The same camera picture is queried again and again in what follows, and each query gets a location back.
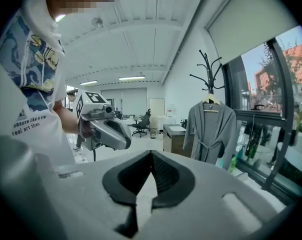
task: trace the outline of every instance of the white t-shirt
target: white t-shirt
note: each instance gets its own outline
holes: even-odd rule
[[[54,165],[65,165],[74,159],[53,111],[55,101],[66,96],[60,67],[64,48],[57,28],[46,0],[24,0],[0,38],[0,64],[27,98],[11,136],[48,155]]]

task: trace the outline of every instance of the floor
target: floor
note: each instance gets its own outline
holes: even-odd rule
[[[129,126],[130,131],[133,132],[136,129],[132,126]],[[73,149],[77,143],[77,135],[76,134],[67,134],[68,142]],[[148,132],[147,135],[142,134],[142,137],[139,134],[135,134],[131,137],[131,146],[128,149],[124,150],[116,150],[114,151],[110,147],[101,146],[95,150],[96,152],[96,161],[114,158],[117,156],[121,156],[124,154],[138,152],[138,151],[145,151],[145,150],[163,150],[163,135],[157,134],[155,139],[150,138],[150,133]],[[89,163],[93,162],[93,152],[89,151],[86,147],[81,147],[79,151],[73,151],[73,156],[75,162],[77,164]]]

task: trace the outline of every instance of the desk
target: desk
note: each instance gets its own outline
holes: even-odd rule
[[[180,126],[180,124],[163,125],[163,151],[190,158],[194,138],[190,137],[187,149],[183,150],[186,131],[171,130],[171,126]]]
[[[282,142],[277,144],[278,150],[282,148]],[[302,172],[302,154],[297,152],[292,146],[288,146],[285,157],[284,157],[291,165],[297,168]]]
[[[127,124],[128,126],[131,126],[136,123],[134,119],[122,119],[122,121]]]
[[[157,130],[163,132],[163,125],[174,125],[176,123],[175,117],[167,117],[165,115],[157,116]]]

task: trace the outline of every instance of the coat rack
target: coat rack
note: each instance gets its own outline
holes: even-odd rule
[[[225,87],[224,85],[221,86],[221,87],[215,87],[216,75],[217,75],[217,73],[219,72],[219,70],[221,69],[222,64],[220,64],[220,66],[219,66],[219,68],[217,69],[217,71],[215,72],[214,76],[213,76],[213,74],[212,74],[212,66],[213,66],[213,64],[214,64],[215,62],[217,62],[218,60],[220,60],[221,57],[220,57],[220,58],[217,58],[215,61],[213,61],[212,64],[211,64],[211,66],[210,66],[210,63],[209,63],[209,60],[208,60],[208,55],[207,55],[206,53],[204,53],[204,55],[203,55],[203,53],[202,53],[201,50],[199,50],[199,52],[201,53],[202,57],[204,58],[204,61],[205,61],[205,64],[206,64],[206,65],[204,65],[204,64],[196,64],[196,65],[197,65],[197,66],[203,66],[203,67],[206,68],[207,81],[204,80],[204,79],[202,79],[201,77],[195,76],[195,75],[193,75],[193,74],[190,74],[190,77],[194,77],[194,78],[197,78],[197,79],[200,79],[200,80],[204,81],[205,85],[207,86],[207,89],[204,89],[204,88],[203,88],[202,90],[204,90],[204,91],[209,91],[209,94],[214,94],[213,88],[215,88],[215,89],[221,89],[221,88],[224,88],[224,87]]]

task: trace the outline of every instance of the office chair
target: office chair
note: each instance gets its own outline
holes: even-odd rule
[[[145,132],[145,129],[150,131],[150,128],[148,127],[150,125],[150,117],[151,117],[151,109],[148,109],[148,111],[145,113],[144,117],[142,118],[141,122],[137,123],[137,120],[135,120],[135,123],[132,124],[132,126],[136,128],[137,131],[134,131],[132,133],[132,136],[139,133],[141,138],[142,137],[141,134],[147,134],[147,132]]]

